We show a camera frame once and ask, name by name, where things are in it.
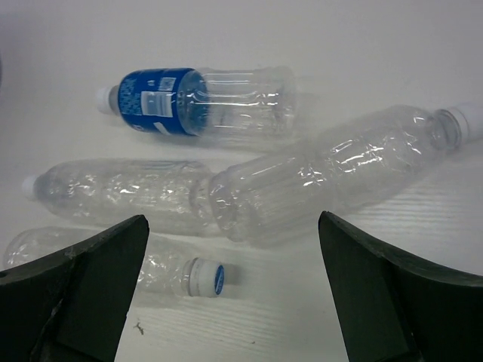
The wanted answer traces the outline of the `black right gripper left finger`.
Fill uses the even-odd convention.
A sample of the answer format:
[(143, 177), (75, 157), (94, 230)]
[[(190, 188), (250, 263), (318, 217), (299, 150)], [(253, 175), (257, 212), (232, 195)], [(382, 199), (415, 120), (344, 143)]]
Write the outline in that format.
[(113, 361), (146, 252), (142, 215), (1, 273), (3, 361)]

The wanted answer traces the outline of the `clear bottle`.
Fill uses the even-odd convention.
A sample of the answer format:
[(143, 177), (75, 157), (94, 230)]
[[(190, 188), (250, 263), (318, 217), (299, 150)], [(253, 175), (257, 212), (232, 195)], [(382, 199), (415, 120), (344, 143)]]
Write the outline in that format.
[[(96, 233), (92, 229), (57, 226), (28, 229), (7, 246), (4, 267), (31, 262)], [(203, 255), (197, 247), (151, 234), (137, 286), (143, 292), (164, 296), (216, 298), (223, 291), (224, 278), (221, 261)]]
[(109, 226), (143, 215), (153, 232), (211, 237), (219, 233), (208, 202), (212, 176), (199, 161), (86, 159), (28, 176), (22, 191), (72, 222)]
[(391, 106), (220, 172), (210, 182), (212, 213), (231, 241), (293, 241), (322, 211), (390, 198), (481, 138), (480, 102), (435, 111)]

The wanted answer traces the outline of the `blue label water bottle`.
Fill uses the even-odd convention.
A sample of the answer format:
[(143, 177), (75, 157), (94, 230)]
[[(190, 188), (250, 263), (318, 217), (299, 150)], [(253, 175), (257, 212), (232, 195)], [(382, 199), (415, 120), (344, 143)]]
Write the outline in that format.
[(144, 69), (99, 89), (95, 102), (140, 132), (264, 150), (293, 135), (297, 81), (285, 66)]

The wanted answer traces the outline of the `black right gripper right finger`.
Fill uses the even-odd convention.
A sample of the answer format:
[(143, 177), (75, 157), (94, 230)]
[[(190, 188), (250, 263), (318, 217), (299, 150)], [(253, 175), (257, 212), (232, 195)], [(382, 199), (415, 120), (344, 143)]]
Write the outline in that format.
[(350, 361), (480, 361), (482, 277), (430, 262), (330, 212), (321, 254)]

